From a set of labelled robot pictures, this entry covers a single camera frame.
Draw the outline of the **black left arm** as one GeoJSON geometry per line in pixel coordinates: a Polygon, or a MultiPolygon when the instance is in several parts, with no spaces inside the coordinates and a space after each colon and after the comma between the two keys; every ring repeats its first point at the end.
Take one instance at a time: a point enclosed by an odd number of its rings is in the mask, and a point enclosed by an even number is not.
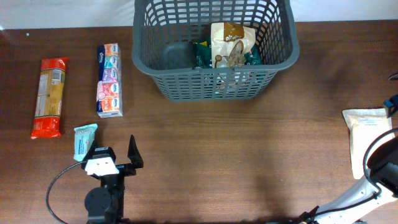
{"type": "Polygon", "coordinates": [[[127,157],[129,163],[117,165],[113,149],[98,147],[94,142],[83,158],[81,168],[100,181],[100,186],[90,190],[85,197],[88,223],[131,223],[130,219],[124,218],[125,178],[136,175],[136,170],[144,167],[133,135],[127,157]]]}

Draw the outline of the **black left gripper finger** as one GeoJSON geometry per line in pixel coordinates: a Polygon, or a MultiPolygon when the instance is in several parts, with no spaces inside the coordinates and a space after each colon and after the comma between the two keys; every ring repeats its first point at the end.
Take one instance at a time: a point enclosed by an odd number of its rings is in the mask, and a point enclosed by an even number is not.
{"type": "Polygon", "coordinates": [[[131,135],[129,140],[127,157],[131,160],[131,164],[134,166],[135,169],[141,169],[144,167],[144,161],[139,153],[136,145],[136,140],[133,135],[131,135]]]}
{"type": "Polygon", "coordinates": [[[93,143],[91,144],[91,146],[90,146],[88,152],[87,152],[86,155],[84,156],[83,162],[88,162],[88,160],[90,160],[90,159],[93,158],[93,154],[94,154],[94,151],[95,151],[95,149],[97,148],[97,146],[98,146],[98,143],[97,143],[96,140],[94,140],[93,143]]]}

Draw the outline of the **beige kraft paper pouch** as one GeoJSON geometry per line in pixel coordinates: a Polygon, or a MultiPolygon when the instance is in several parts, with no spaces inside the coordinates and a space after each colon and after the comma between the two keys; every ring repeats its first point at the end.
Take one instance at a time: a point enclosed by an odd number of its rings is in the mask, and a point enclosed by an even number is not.
{"type": "Polygon", "coordinates": [[[363,159],[370,144],[381,134],[392,129],[391,118],[384,108],[348,109],[342,111],[349,129],[349,149],[354,179],[364,175],[363,159]]]}

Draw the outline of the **green instant coffee bag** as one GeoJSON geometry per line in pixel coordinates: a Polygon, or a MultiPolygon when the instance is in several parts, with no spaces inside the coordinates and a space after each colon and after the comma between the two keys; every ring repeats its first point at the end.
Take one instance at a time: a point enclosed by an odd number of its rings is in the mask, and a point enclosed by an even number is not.
{"type": "MultiPolygon", "coordinates": [[[[211,68],[212,60],[211,60],[211,39],[205,38],[202,40],[192,42],[194,53],[197,60],[197,67],[200,68],[211,68]]],[[[261,60],[261,56],[258,50],[258,47],[254,45],[252,49],[244,54],[246,59],[245,65],[262,65],[263,62],[261,60]]]]}

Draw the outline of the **brown chocolate snack pouch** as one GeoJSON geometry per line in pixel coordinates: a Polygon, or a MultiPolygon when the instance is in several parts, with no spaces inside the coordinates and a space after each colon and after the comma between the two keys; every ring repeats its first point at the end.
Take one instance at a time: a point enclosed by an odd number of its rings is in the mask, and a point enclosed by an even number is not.
{"type": "Polygon", "coordinates": [[[211,62],[213,68],[243,66],[255,44],[256,30],[233,22],[211,25],[211,62]]]}

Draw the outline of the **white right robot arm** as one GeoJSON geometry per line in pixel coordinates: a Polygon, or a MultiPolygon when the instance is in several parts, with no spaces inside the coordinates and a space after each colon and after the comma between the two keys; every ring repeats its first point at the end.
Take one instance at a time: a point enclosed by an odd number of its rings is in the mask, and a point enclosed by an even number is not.
{"type": "Polygon", "coordinates": [[[387,203],[397,201],[397,96],[383,108],[342,111],[349,129],[353,176],[357,180],[334,201],[301,215],[297,223],[357,223],[387,203]]]}

